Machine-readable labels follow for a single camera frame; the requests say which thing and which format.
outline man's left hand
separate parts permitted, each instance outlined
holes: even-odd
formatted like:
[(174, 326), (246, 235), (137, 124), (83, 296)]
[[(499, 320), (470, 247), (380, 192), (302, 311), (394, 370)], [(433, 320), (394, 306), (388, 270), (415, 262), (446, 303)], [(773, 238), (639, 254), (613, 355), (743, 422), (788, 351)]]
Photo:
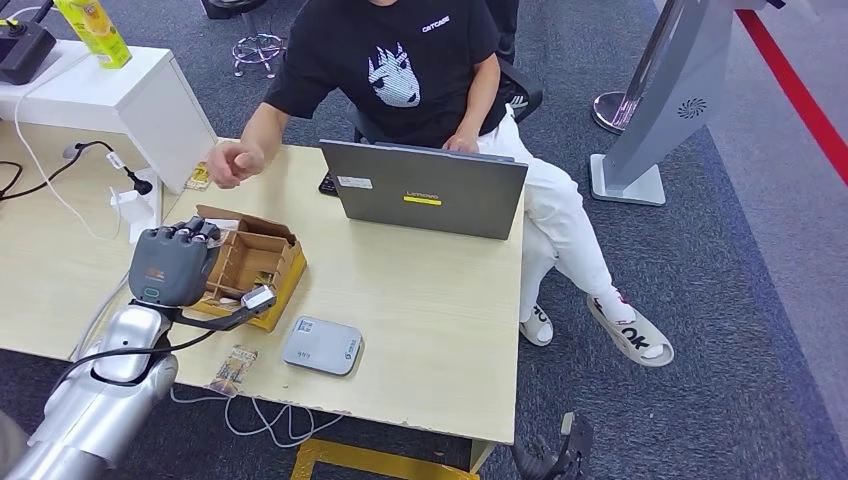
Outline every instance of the man's left hand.
[(444, 145), (442, 145), (442, 148), (450, 150), (451, 152), (479, 153), (477, 148), (477, 137), (478, 135), (473, 132), (457, 130), (456, 133), (454, 133), (453, 136), (449, 138)]

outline cartoon face graphic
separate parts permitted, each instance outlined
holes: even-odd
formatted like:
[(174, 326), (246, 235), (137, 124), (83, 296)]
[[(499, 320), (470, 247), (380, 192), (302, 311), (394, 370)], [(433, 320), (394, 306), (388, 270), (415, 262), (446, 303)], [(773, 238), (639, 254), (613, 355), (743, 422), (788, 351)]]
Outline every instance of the cartoon face graphic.
[(376, 67), (372, 59), (368, 59), (368, 83), (380, 100), (391, 107), (417, 107), (421, 102), (418, 78), (400, 43), (397, 54), (377, 47)]

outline gray laptop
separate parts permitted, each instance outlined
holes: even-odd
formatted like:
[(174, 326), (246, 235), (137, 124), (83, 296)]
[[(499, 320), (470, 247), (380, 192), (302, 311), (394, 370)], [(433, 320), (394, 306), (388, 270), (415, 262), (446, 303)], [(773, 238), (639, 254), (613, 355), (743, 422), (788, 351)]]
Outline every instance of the gray laptop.
[(527, 166), (511, 158), (321, 140), (348, 218), (506, 240)]

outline white power strip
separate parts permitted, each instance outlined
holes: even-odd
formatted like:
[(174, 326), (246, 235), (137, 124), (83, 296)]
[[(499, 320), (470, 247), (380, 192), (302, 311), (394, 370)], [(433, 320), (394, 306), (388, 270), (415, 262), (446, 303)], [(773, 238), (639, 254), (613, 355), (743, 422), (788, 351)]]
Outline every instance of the white power strip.
[(140, 180), (147, 180), (153, 190), (139, 195), (135, 190), (112, 198), (112, 208), (117, 210), (130, 226), (130, 243), (136, 243), (141, 232), (162, 225), (162, 182), (152, 168), (135, 172)]

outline chair base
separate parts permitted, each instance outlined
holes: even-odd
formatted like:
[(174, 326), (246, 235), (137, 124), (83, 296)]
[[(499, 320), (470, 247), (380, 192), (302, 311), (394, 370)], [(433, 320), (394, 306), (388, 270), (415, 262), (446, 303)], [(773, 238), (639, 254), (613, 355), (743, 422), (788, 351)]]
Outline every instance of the chair base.
[(257, 65), (261, 63), (265, 66), (265, 71), (267, 72), (265, 76), (267, 78), (274, 78), (276, 75), (269, 61), (285, 49), (283, 40), (276, 35), (259, 33), (255, 36), (242, 38), (233, 46), (235, 76), (244, 76), (244, 71), (241, 69), (242, 65)]

